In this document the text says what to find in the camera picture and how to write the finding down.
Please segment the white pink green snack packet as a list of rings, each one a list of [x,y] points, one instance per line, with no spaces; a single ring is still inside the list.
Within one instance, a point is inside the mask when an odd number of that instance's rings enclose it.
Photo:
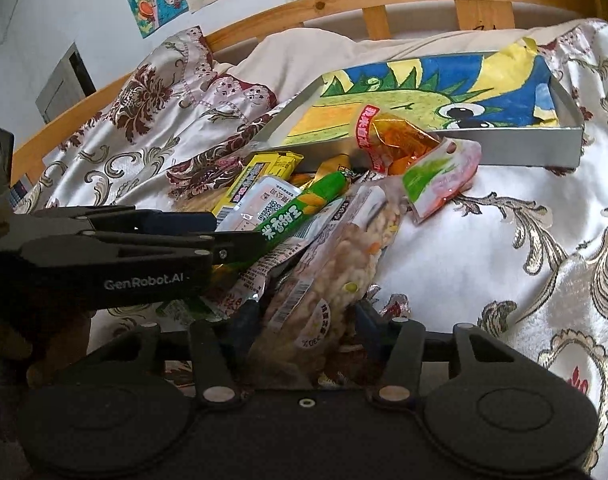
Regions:
[[[476,141],[444,138],[401,176],[413,221],[422,223],[443,208],[474,178],[482,145]]]

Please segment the grey wall cabinet door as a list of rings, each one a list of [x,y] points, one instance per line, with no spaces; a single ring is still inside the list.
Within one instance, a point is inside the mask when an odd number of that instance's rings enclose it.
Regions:
[[[40,91],[36,106],[45,124],[96,92],[76,44],[71,44]]]

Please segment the clear puffed rice bar packet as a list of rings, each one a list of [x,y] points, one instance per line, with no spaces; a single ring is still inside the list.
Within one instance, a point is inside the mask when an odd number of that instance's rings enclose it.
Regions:
[[[249,350],[261,388],[308,388],[352,331],[348,308],[374,283],[377,265],[407,212],[398,177],[362,182],[278,287]]]

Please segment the yellow snack packet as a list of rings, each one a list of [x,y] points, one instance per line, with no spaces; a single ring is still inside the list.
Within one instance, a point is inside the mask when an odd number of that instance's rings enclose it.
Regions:
[[[287,180],[303,159],[303,155],[292,151],[253,155],[213,209],[217,221],[225,219],[261,177],[272,176]]]

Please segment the orange jelly snack bag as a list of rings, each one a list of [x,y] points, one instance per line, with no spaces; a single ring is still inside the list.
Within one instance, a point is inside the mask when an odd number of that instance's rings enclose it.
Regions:
[[[358,148],[368,156],[371,168],[379,174],[403,174],[410,165],[441,144],[438,136],[373,104],[360,108],[351,128]]]

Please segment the gold foil snack packet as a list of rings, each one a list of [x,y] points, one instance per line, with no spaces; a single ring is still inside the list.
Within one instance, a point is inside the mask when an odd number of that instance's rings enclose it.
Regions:
[[[305,190],[305,188],[309,188],[310,185],[313,185],[328,174],[333,174],[333,172],[336,171],[351,169],[351,161],[349,160],[349,157],[345,154],[340,154],[328,158],[313,169],[304,169],[302,167],[302,164],[304,162],[305,160],[303,160],[297,166],[293,174],[289,177],[290,184],[296,186],[300,190]]]

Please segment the green corn sausage packet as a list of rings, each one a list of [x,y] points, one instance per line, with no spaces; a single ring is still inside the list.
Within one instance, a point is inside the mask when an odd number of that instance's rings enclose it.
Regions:
[[[341,170],[310,185],[261,222],[253,230],[253,233],[261,237],[258,245],[255,248],[243,249],[241,260],[224,264],[220,273],[239,274],[249,269],[259,258],[292,236],[328,203],[343,195],[358,177],[359,174],[353,170]]]

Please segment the grey tray with dinosaur drawing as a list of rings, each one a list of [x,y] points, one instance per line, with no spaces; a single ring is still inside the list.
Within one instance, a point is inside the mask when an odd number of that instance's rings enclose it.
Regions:
[[[427,55],[333,70],[261,130],[261,148],[288,146],[313,164],[356,151],[354,123],[371,106],[435,136],[476,141],[482,163],[574,169],[584,121],[529,39],[497,52]]]

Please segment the wooden bed frame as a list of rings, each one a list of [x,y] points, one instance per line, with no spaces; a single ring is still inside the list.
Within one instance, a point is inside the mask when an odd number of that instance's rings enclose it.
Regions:
[[[386,8],[393,4],[447,0],[294,0],[274,9],[255,14],[206,36],[213,52],[219,52],[242,42],[261,41],[271,34],[283,32],[306,23],[345,12],[359,11],[366,24],[368,38],[385,40],[392,37]],[[602,18],[602,0],[451,0],[455,3],[456,19],[461,30],[509,29],[515,26],[515,3],[549,6],[574,12],[583,18]],[[81,100],[47,124],[39,133],[16,149],[13,154],[11,181],[26,177],[34,184],[45,169],[44,157],[94,116],[112,103],[128,79],[121,76]]]

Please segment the cream blanket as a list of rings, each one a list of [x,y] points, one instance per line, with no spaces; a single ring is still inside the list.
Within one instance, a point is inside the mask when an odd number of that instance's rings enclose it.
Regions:
[[[523,37],[544,44],[579,24],[573,20],[532,29],[444,32],[420,39],[377,41],[354,41],[322,29],[295,28],[268,36],[241,62],[220,63],[218,69],[242,81],[263,84],[282,103],[333,70],[423,55],[497,51]]]

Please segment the floral satin bedspread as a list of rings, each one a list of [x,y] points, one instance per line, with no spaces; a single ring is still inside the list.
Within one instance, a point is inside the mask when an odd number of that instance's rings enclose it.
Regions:
[[[293,28],[218,63],[168,37],[62,144],[21,214],[209,211],[265,245],[217,266],[214,320],[266,301],[262,386],[338,385],[351,311],[471,322],[596,408],[608,479],[608,23],[356,42]]]

